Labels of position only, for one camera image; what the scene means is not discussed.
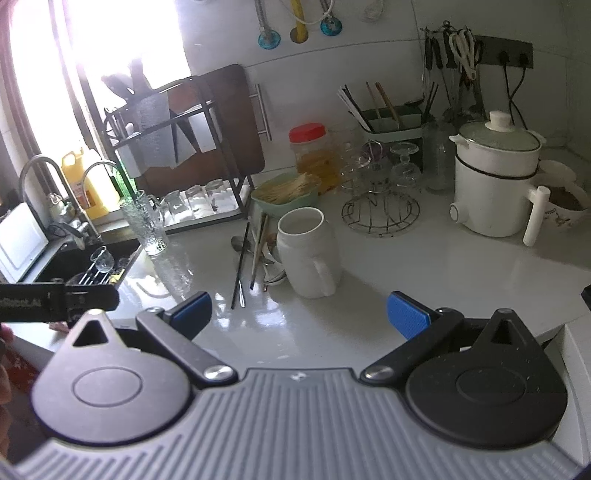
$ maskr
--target black sink basin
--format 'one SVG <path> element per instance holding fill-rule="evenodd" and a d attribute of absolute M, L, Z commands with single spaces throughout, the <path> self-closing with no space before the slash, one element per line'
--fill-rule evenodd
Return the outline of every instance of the black sink basin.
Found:
<path fill-rule="evenodd" d="M 85 272 L 90 267 L 90 256 L 98 246 L 87 247 L 86 250 L 79 250 L 75 246 L 69 246 L 59 250 L 43 271 L 39 274 L 36 281 L 51 281 L 54 278 L 62 278 L 65 282 L 75 275 Z M 122 258 L 128 258 L 131 262 L 136 257 L 139 249 L 137 239 L 124 240 L 121 242 L 108 244 L 107 249 L 115 259 L 115 265 Z M 123 280 L 123 276 L 117 282 L 117 285 Z"/>

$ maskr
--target green bowl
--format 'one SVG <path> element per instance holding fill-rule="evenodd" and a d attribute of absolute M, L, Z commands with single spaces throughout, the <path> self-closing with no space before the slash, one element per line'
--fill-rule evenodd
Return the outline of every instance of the green bowl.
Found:
<path fill-rule="evenodd" d="M 258 188 L 260 187 L 272 187 L 274 185 L 279 185 L 281 183 L 285 183 L 287 181 L 293 180 L 295 178 L 297 178 L 300 174 L 299 173 L 282 173 L 280 175 L 278 175 L 277 177 L 275 177 L 274 179 L 271 180 L 267 180 L 265 183 L 262 183 L 261 185 L 259 185 Z M 301 207 L 312 207 L 316 204 L 316 202 L 318 201 L 318 186 L 320 184 L 320 179 L 318 180 L 318 184 L 316 185 L 316 187 L 312 188 L 308 193 L 302 195 L 301 197 L 298 197 L 290 202 L 287 203 L 283 203 L 281 205 L 275 205 L 273 203 L 267 203 L 264 202 L 263 200 L 259 200 L 256 197 L 256 190 L 255 189 L 252 192 L 252 200 L 261 208 L 261 210 L 263 212 L 265 212 L 267 215 L 270 215 L 272 217 L 275 218 L 281 218 L 282 216 L 284 216 L 287 212 L 290 212 L 292 210 L 295 210 L 296 208 L 301 208 Z"/>

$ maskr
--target scissors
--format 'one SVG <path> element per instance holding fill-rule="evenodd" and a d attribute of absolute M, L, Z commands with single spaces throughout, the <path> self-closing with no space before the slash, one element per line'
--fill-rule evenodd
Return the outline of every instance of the scissors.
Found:
<path fill-rule="evenodd" d="M 476 41 L 468 28 L 449 35 L 449 46 L 456 60 L 464 67 L 470 81 L 476 80 Z"/>

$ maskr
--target power cord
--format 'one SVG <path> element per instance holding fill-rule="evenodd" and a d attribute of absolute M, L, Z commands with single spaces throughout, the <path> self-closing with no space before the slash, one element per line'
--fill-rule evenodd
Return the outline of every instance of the power cord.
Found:
<path fill-rule="evenodd" d="M 505 51 L 502 51 L 499 54 L 499 61 L 503 65 L 503 74 L 505 76 L 505 88 L 506 88 L 506 92 L 507 92 L 507 98 L 509 99 L 509 113 L 511 114 L 511 122 L 513 123 L 513 125 L 515 125 L 515 117 L 513 114 L 513 107 L 515 107 L 515 111 L 519 115 L 519 118 L 521 120 L 521 123 L 523 124 L 523 127 L 527 130 L 527 124 L 525 123 L 525 119 L 523 118 L 523 115 L 521 114 L 521 110 L 519 109 L 517 104 L 514 102 L 513 98 L 515 97 L 515 94 L 517 93 L 517 91 L 521 88 L 521 85 L 523 85 L 523 82 L 525 80 L 525 72 L 526 72 L 527 66 L 530 62 L 529 58 L 524 53 L 522 53 L 519 56 L 519 64 L 523 68 L 523 73 L 521 75 L 521 80 L 517 84 L 517 87 L 515 87 L 515 90 L 513 90 L 513 93 L 511 93 L 511 89 L 509 87 L 509 76 L 507 74 L 507 64 L 509 63 L 509 54 Z"/>
<path fill-rule="evenodd" d="M 523 118 L 523 115 L 521 115 L 521 111 L 519 110 L 519 107 L 513 101 L 513 97 L 517 93 L 517 90 L 519 90 L 521 85 L 523 85 L 523 81 L 525 80 L 525 71 L 526 70 L 527 70 L 527 67 L 523 67 L 523 73 L 521 74 L 521 80 L 519 81 L 517 87 L 515 87 L 515 90 L 513 90 L 513 93 L 509 97 L 509 101 L 513 104 L 513 106 L 515 107 L 515 110 L 519 114 L 519 118 L 521 119 L 521 123 L 523 124 L 523 128 L 525 128 L 527 130 L 527 124 L 525 123 L 525 119 Z"/>

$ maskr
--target pot lid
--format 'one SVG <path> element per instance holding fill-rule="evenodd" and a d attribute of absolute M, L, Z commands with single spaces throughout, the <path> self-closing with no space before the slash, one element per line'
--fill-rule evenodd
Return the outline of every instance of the pot lid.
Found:
<path fill-rule="evenodd" d="M 529 152 L 539 149 L 542 145 L 534 134 L 511 125 L 511 116 L 500 111 L 491 112 L 490 122 L 470 122 L 462 125 L 460 135 L 468 141 L 497 150 Z"/>

